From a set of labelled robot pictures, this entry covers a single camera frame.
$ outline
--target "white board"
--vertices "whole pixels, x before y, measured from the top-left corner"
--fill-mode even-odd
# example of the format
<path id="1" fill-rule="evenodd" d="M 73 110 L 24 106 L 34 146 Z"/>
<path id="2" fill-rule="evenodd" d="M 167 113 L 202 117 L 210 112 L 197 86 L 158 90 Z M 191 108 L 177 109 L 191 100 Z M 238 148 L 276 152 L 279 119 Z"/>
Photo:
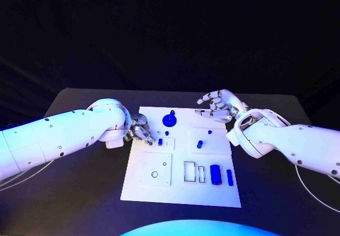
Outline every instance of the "white board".
<path id="1" fill-rule="evenodd" d="M 163 125 L 163 117 L 174 110 L 177 123 Z M 127 164 L 121 200 L 190 204 L 219 207 L 240 207 L 236 175 L 233 171 L 230 144 L 226 139 L 225 124 L 194 114 L 194 109 L 140 107 L 147 116 L 151 135 L 157 142 L 150 146 L 134 140 Z M 168 145 L 158 146 L 158 139 L 168 139 Z M 145 153 L 163 153 L 171 156 L 170 186 L 141 183 L 138 173 Z M 196 181 L 184 181 L 184 161 L 194 162 Z M 219 165 L 222 185 L 212 185 L 210 165 Z M 199 183 L 199 166 L 204 167 L 206 182 Z M 233 186 L 228 185 L 226 170 L 232 170 Z"/>

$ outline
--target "small blue piece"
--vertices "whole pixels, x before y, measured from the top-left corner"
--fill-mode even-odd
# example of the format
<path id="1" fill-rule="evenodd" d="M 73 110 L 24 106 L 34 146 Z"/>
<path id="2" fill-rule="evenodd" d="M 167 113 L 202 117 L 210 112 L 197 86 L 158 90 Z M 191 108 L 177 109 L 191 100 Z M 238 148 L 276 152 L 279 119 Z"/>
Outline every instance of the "small blue piece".
<path id="1" fill-rule="evenodd" d="M 203 141 L 200 140 L 197 143 L 197 148 L 202 148 Z"/>
<path id="2" fill-rule="evenodd" d="M 222 184 L 222 179 L 220 179 L 219 165 L 212 165 L 210 166 L 210 175 L 212 175 L 212 184 L 213 185 L 220 185 Z"/>
<path id="3" fill-rule="evenodd" d="M 226 176 L 228 176 L 228 183 L 229 183 L 229 186 L 233 185 L 233 182 L 232 182 L 232 171 L 230 170 L 226 170 Z"/>
<path id="4" fill-rule="evenodd" d="M 174 116 L 174 110 L 170 111 L 170 114 L 163 117 L 163 125 L 166 127 L 173 127 L 176 125 L 177 119 Z"/>

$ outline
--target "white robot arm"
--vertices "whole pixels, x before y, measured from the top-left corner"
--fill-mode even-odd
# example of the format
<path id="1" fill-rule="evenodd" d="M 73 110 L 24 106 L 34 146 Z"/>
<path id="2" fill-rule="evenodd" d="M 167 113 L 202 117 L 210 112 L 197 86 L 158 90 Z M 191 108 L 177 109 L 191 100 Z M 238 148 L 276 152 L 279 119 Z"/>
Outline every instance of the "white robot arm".
<path id="1" fill-rule="evenodd" d="M 86 110 L 62 113 L 0 132 L 0 180 L 96 140 L 105 142 L 106 148 L 117 148 L 131 138 L 154 142 L 145 116 L 131 115 L 115 99 L 101 99 Z"/>
<path id="2" fill-rule="evenodd" d="M 276 149 L 295 165 L 340 177 L 338 131 L 291 125 L 274 111 L 251 109 L 226 89 L 207 93 L 197 103 L 209 99 L 210 111 L 196 110 L 196 113 L 223 123 L 235 118 L 226 138 L 252 157 L 261 158 Z"/>

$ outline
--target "table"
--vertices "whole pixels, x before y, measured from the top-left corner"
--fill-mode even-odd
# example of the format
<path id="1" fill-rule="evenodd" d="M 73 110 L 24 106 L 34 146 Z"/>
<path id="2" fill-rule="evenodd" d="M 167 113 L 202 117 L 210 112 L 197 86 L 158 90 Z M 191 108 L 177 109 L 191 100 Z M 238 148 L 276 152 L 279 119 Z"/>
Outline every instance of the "table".
<path id="1" fill-rule="evenodd" d="M 140 106 L 207 108 L 207 104 L 196 104 L 202 95 L 199 92 L 68 88 L 60 91 L 45 116 L 85 109 L 101 98 L 119 100 L 130 112 L 137 112 Z M 238 96 L 251 107 L 272 109 L 292 124 L 310 124 L 294 96 Z M 239 146 L 232 147 L 242 208 L 230 208 L 121 201 L 130 148 L 131 142 L 115 149 L 106 149 L 105 144 L 96 142 L 55 160 L 32 179 L 0 192 L 0 233 L 105 236 L 163 221 L 206 219 L 243 224 L 281 235 L 338 234 L 338 213 L 310 196 L 295 167 L 278 151 L 255 159 Z M 300 172 L 308 188 L 323 200 L 333 201 L 336 207 L 337 183 L 307 169 L 301 168 Z"/>

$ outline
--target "white cable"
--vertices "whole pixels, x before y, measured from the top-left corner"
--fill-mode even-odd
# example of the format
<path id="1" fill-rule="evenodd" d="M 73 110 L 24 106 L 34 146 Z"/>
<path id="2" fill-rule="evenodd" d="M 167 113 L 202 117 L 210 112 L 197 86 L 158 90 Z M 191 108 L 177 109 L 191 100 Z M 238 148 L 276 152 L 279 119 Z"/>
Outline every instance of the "white cable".
<path id="1" fill-rule="evenodd" d="M 0 189 L 0 191 L 9 189 L 10 187 L 16 186 L 17 184 L 20 184 L 23 181 L 26 181 L 27 179 L 30 179 L 47 166 L 49 164 L 53 162 L 53 160 L 43 166 L 43 168 L 40 168 L 40 170 L 33 174 L 30 175 L 24 180 L 21 180 L 20 182 L 17 182 L 16 184 L 10 185 L 9 187 Z"/>
<path id="2" fill-rule="evenodd" d="M 6 184 L 9 184 L 16 178 L 19 178 L 27 171 L 21 172 L 20 174 L 17 174 L 9 181 L 6 181 L 4 183 L 0 184 L 0 187 L 4 186 Z"/>
<path id="3" fill-rule="evenodd" d="M 314 197 L 314 199 L 315 199 L 315 200 L 317 200 L 317 201 L 318 201 L 318 202 L 320 202 L 320 203 L 321 203 L 327 208 L 330 208 L 331 210 L 334 210 L 336 212 L 340 213 L 340 210 L 334 209 L 334 208 L 330 207 L 325 203 L 323 203 L 323 202 L 318 200 L 318 198 L 314 196 L 314 194 L 310 192 L 308 188 L 307 188 L 305 185 L 304 185 L 302 179 L 301 179 L 301 177 L 300 177 L 300 173 L 298 173 L 298 167 L 297 167 L 297 165 L 295 165 L 295 170 L 297 170 L 297 176 L 298 176 L 298 179 L 300 179 L 301 184 L 302 184 L 305 190 L 308 191 L 310 195 Z"/>
<path id="4" fill-rule="evenodd" d="M 333 178 L 333 176 L 328 176 L 338 184 L 340 184 L 340 181 L 337 181 L 334 178 Z"/>

